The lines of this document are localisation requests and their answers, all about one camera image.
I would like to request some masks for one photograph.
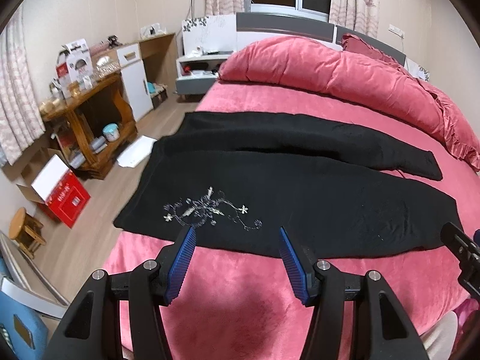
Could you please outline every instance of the red box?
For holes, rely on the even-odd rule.
[[[58,155],[51,157],[32,182],[31,188],[70,228],[90,200],[86,189]]]
[[[64,224],[72,228],[88,200],[90,195],[69,170],[54,187],[45,204]]]

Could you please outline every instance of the wall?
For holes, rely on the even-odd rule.
[[[117,35],[123,43],[140,37],[140,28],[160,23],[179,33],[190,16],[190,0],[25,0],[25,46],[37,101],[50,96],[61,45],[85,38],[92,45]],[[194,0],[195,16],[205,15],[205,0]]]
[[[449,0],[380,0],[378,40],[430,71],[430,82],[459,106],[480,137],[480,48]]]
[[[430,82],[459,106],[480,137],[480,48],[449,0],[431,0]]]
[[[380,0],[377,39],[402,51],[402,39],[388,31],[390,24],[405,31],[403,52],[427,68],[426,45],[431,30],[430,0]]]
[[[35,213],[35,205],[23,197],[15,183],[0,170],[0,231],[7,235],[10,220],[20,207],[25,207],[31,215]]]

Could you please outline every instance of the red object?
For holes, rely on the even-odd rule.
[[[68,74],[68,67],[67,67],[66,62],[57,66],[57,76],[58,76],[58,78],[62,78],[63,76],[66,76],[67,74]]]
[[[72,228],[90,195],[74,173],[69,170],[57,183],[46,200],[46,205],[68,227]]]

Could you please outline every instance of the pink blanket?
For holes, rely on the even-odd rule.
[[[421,179],[457,200],[465,232],[480,227],[480,180],[469,165],[452,157],[424,132],[360,105],[291,88],[260,84],[217,83],[198,107],[202,111],[264,111],[307,114],[375,128],[431,150],[442,181]],[[123,232],[104,268],[129,271],[154,258],[166,241]],[[424,333],[466,299],[457,283],[457,260],[445,248],[413,251],[378,259],[336,259],[342,271],[381,272]],[[161,307],[166,335],[176,360],[297,360],[308,330],[311,309],[303,307],[290,287],[280,259],[198,247],[180,295]],[[346,308],[340,359],[348,357],[351,304]],[[121,304],[123,345],[131,349],[128,304]]]

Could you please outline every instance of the window frame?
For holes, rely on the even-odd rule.
[[[288,16],[300,16],[308,19],[325,21],[326,23],[328,23],[329,17],[329,15],[324,12],[303,8],[303,0],[295,0],[295,7],[276,4],[255,4],[254,2],[251,2],[250,11],[260,13],[277,13]]]

